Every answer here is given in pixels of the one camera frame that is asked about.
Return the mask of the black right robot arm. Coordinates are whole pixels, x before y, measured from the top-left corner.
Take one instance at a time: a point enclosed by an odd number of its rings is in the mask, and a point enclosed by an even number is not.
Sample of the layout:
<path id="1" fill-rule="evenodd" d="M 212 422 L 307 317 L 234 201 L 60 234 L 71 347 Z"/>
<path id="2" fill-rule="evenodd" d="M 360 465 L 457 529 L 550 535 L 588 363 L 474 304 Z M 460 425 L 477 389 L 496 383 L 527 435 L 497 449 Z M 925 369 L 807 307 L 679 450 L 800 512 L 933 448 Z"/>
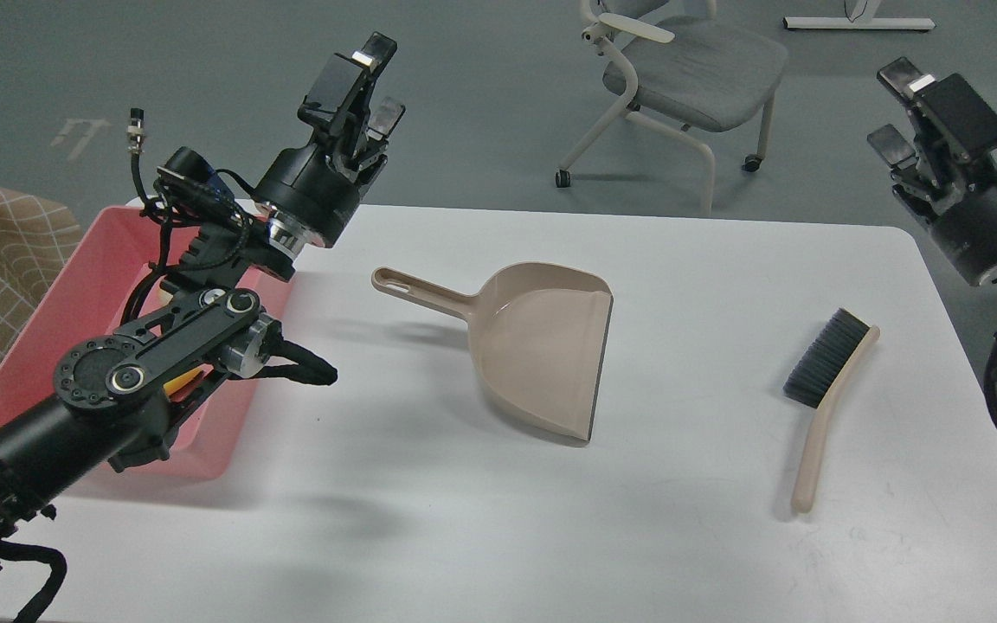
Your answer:
<path id="1" fill-rule="evenodd" d="M 886 124 L 867 142 L 889 169 L 891 193 L 973 287 L 997 284 L 997 112 L 960 74 L 936 78 L 907 58 L 876 72 L 913 127 Z M 997 331 L 982 371 L 997 429 Z"/>

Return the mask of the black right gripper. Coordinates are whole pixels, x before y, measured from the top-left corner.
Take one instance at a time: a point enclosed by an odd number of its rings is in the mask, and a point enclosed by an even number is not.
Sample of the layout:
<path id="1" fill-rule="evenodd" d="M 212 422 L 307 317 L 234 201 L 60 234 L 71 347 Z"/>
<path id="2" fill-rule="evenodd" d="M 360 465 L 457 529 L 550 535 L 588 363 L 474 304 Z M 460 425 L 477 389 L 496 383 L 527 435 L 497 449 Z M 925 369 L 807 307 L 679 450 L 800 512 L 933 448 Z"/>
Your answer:
<path id="1" fill-rule="evenodd" d="M 970 286 L 997 267 L 997 181 L 947 209 L 958 188 L 981 188 L 997 177 L 997 112 L 960 74 L 937 79 L 898 58 L 876 79 L 897 99 L 915 131 L 906 141 L 891 124 L 866 141 L 889 167 L 891 193 L 905 206 Z"/>

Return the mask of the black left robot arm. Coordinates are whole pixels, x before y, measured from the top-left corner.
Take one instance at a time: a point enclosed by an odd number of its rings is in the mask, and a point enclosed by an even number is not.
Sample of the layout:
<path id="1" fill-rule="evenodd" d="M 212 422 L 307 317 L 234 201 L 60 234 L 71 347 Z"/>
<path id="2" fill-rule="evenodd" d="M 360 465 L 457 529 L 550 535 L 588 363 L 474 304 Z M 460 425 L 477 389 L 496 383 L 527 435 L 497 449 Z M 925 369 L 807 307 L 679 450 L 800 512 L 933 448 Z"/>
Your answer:
<path id="1" fill-rule="evenodd" d="M 312 130 L 256 185 L 236 181 L 264 216 L 238 205 L 201 155 L 181 149 L 141 178 L 144 112 L 126 136 L 141 216 L 158 225 L 158 259 L 128 294 L 121 324 L 61 350 L 52 393 L 0 427 L 0 570 L 4 561 L 47 565 L 48 579 L 16 616 L 40 619 L 67 575 L 58 549 L 13 542 L 22 521 L 55 517 L 53 500 L 99 464 L 122 472 L 166 460 L 179 429 L 230 380 L 282 378 L 328 386 L 332 364 L 289 342 L 261 296 L 239 279 L 257 269 L 288 281 L 308 245 L 337 243 L 387 164 L 405 107 L 373 106 L 377 79 L 398 43 L 373 32 L 362 48 L 322 67 L 297 118 Z"/>

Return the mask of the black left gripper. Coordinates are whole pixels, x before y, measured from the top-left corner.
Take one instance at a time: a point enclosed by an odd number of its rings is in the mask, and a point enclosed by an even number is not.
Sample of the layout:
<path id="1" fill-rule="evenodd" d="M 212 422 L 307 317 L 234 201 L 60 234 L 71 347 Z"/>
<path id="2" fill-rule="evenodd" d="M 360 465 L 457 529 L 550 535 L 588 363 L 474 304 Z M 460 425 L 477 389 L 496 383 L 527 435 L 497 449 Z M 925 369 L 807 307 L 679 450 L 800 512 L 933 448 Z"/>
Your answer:
<path id="1" fill-rule="evenodd" d="M 332 248 L 355 215 L 407 110 L 390 96 L 371 104 L 396 51 L 395 40 L 373 32 L 359 50 L 333 55 L 302 99 L 298 119 L 312 127 L 313 141 L 351 161 L 351 170 L 333 169 L 332 157 L 316 145 L 278 154 L 254 186 L 254 200 L 272 210 L 269 243 L 278 251 Z"/>

